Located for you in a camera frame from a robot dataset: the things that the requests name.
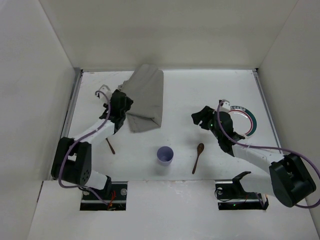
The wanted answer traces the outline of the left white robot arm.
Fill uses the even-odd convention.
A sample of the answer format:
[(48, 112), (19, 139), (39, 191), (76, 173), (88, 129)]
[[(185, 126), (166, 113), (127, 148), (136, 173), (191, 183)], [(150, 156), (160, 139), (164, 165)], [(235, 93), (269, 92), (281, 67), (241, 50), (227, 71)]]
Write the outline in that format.
[(103, 104), (104, 112), (98, 121), (83, 133), (59, 140), (51, 176), (58, 180), (63, 188), (82, 188), (108, 195), (112, 188), (111, 178), (92, 170), (94, 147), (119, 131), (134, 101), (119, 90), (108, 94), (97, 90), (95, 95), (106, 99)]

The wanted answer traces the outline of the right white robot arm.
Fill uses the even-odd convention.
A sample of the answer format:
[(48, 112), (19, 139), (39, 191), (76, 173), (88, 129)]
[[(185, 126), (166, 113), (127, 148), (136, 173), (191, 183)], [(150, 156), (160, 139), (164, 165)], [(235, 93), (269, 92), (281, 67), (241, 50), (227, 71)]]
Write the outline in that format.
[(205, 106), (191, 115), (195, 125), (212, 132), (224, 153), (266, 172), (266, 177), (255, 177), (250, 171), (235, 176), (232, 193), (237, 198), (246, 193), (267, 194), (276, 197), (286, 207), (298, 206), (317, 189), (304, 165), (307, 158), (289, 149), (247, 143), (245, 135), (234, 130), (230, 113), (235, 109), (228, 101), (221, 101), (217, 109)]

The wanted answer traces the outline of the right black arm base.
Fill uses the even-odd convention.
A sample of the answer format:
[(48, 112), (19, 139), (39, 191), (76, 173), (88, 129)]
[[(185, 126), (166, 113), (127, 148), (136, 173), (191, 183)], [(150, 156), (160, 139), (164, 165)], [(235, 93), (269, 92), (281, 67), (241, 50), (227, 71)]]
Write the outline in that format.
[(267, 196), (263, 196), (261, 193), (247, 192), (244, 190), (241, 180), (246, 175), (251, 175), (251, 172), (244, 171), (232, 179), (217, 180), (215, 182), (214, 195), (217, 199), (217, 207), (220, 211), (265, 211), (269, 207)]

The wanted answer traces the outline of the grey cloth placemat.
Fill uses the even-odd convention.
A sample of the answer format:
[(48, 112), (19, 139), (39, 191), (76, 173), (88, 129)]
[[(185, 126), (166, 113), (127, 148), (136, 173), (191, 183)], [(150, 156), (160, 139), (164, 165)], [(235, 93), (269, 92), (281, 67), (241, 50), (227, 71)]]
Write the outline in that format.
[(157, 66), (143, 64), (118, 86), (133, 104), (126, 112), (130, 131), (143, 133), (162, 126), (164, 73)]

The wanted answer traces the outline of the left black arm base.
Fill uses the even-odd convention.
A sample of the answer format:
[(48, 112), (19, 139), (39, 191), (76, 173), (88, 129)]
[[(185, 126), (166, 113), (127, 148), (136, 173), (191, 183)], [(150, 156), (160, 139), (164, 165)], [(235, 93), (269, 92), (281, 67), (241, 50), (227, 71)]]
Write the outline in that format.
[(127, 206), (127, 181), (107, 181), (103, 190), (94, 189), (102, 201), (91, 191), (80, 187), (82, 191), (80, 211), (125, 211)]

